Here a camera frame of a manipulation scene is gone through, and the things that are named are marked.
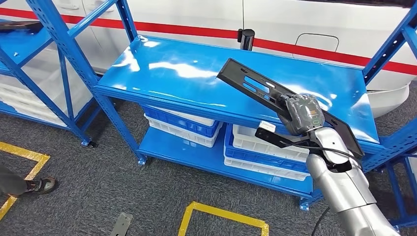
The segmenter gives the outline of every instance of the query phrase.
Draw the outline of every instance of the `blue shelf surface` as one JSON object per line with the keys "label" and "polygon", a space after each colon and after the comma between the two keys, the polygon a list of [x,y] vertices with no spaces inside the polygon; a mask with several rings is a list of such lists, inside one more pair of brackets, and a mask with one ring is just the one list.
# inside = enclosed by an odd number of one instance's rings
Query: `blue shelf surface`
{"label": "blue shelf surface", "polygon": [[306,177],[304,181],[297,181],[225,166],[223,156],[225,129],[224,125],[220,129],[214,146],[209,148],[202,145],[191,146],[190,142],[183,138],[150,127],[138,151],[144,155],[166,161],[231,177],[299,197],[311,198],[313,190],[311,177]]}
{"label": "blue shelf surface", "polygon": [[360,142],[379,145],[362,72],[354,68],[138,36],[95,89],[111,97],[252,128],[260,120],[280,124],[272,110],[216,77],[228,58],[294,92],[315,95],[323,109],[349,124]]}
{"label": "blue shelf surface", "polygon": [[[23,66],[42,49],[52,42],[51,36],[45,28],[38,33],[31,34],[28,30],[14,30],[9,33],[0,33],[0,47],[13,61]],[[8,68],[0,62],[0,74],[9,75]]]}

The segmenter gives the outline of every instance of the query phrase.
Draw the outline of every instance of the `crate stack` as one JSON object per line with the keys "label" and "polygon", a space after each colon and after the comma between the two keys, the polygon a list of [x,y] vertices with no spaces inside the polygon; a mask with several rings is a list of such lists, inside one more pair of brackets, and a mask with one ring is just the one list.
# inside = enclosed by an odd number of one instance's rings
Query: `crate stack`
{"label": "crate stack", "polygon": [[[153,128],[191,141],[190,145],[213,147],[223,123],[142,105]],[[303,181],[310,174],[305,164],[309,150],[299,147],[279,148],[255,137],[256,129],[225,124],[224,164],[235,168]]]}
{"label": "crate stack", "polygon": [[217,120],[142,105],[149,126],[179,136],[190,142],[213,147],[223,123]]}
{"label": "crate stack", "polygon": [[[22,69],[68,115],[57,50],[53,48],[42,50]],[[69,63],[67,63],[67,74],[73,113],[74,116],[77,116],[81,109],[92,99],[92,94]],[[0,101],[13,107],[18,113],[66,126],[45,103],[14,77],[0,75]]]}
{"label": "crate stack", "polygon": [[227,124],[225,165],[300,181],[310,176],[305,164],[308,149],[279,148],[255,137],[255,132],[253,128]]}

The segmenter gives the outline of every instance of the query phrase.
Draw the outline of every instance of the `cable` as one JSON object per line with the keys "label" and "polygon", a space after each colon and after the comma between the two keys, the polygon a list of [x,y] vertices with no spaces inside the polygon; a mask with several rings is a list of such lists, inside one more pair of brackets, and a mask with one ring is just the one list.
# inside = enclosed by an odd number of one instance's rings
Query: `cable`
{"label": "cable", "polygon": [[316,233],[317,229],[319,228],[320,222],[323,220],[328,210],[330,210],[329,207],[326,208],[326,210],[320,216],[319,220],[317,220],[316,225],[314,226],[313,232],[311,233],[311,236],[314,236],[314,234]]}
{"label": "cable", "polygon": [[342,155],[345,155],[347,157],[350,157],[350,158],[356,160],[356,158],[353,155],[350,155],[349,153],[346,153],[346,152],[341,151],[341,150],[336,150],[336,149],[327,148],[327,147],[309,147],[309,146],[303,146],[303,145],[297,145],[297,144],[291,144],[291,145],[296,146],[298,148],[306,148],[306,149],[322,150],[322,151],[334,151],[334,152],[340,153]]}

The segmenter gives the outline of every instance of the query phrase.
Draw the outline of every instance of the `shoe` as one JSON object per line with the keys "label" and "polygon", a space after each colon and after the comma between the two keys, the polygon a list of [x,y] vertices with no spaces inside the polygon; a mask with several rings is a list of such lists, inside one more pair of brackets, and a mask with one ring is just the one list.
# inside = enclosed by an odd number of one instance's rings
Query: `shoe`
{"label": "shoe", "polygon": [[41,178],[39,180],[26,180],[28,188],[24,193],[38,193],[38,194],[47,194],[55,190],[58,181],[54,178]]}

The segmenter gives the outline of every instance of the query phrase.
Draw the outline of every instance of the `yellow tape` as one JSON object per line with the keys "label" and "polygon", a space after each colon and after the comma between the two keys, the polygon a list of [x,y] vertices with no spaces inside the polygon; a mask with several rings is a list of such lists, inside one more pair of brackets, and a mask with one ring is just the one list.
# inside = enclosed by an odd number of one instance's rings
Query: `yellow tape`
{"label": "yellow tape", "polygon": [[[24,148],[13,146],[3,142],[0,142],[0,150],[38,162],[26,176],[26,180],[32,180],[36,176],[36,174],[38,174],[40,169],[42,169],[45,163],[49,160],[48,155],[26,150]],[[3,217],[6,215],[6,213],[9,211],[9,209],[12,207],[16,200],[17,198],[15,197],[9,197],[7,201],[1,206],[0,220],[3,219]]]}
{"label": "yellow tape", "polygon": [[0,150],[38,162],[45,158],[49,159],[48,155],[26,150],[24,148],[16,147],[3,142],[0,142]]}
{"label": "yellow tape", "polygon": [[9,209],[12,207],[14,202],[17,198],[15,197],[9,197],[7,201],[1,206],[0,208],[0,220],[3,219],[4,215],[9,211]]}
{"label": "yellow tape", "polygon": [[187,206],[185,209],[184,217],[182,218],[181,225],[179,227],[178,236],[185,236],[185,233],[188,228],[188,223],[191,219],[191,214],[193,210],[199,210],[208,214],[220,216],[226,219],[234,220],[237,222],[241,222],[243,224],[255,226],[261,228],[261,236],[268,236],[269,235],[269,225],[265,223],[263,220],[258,220],[249,216],[237,214],[234,212],[230,212],[227,210],[215,208],[212,206],[208,206],[205,204],[192,202],[190,205]]}

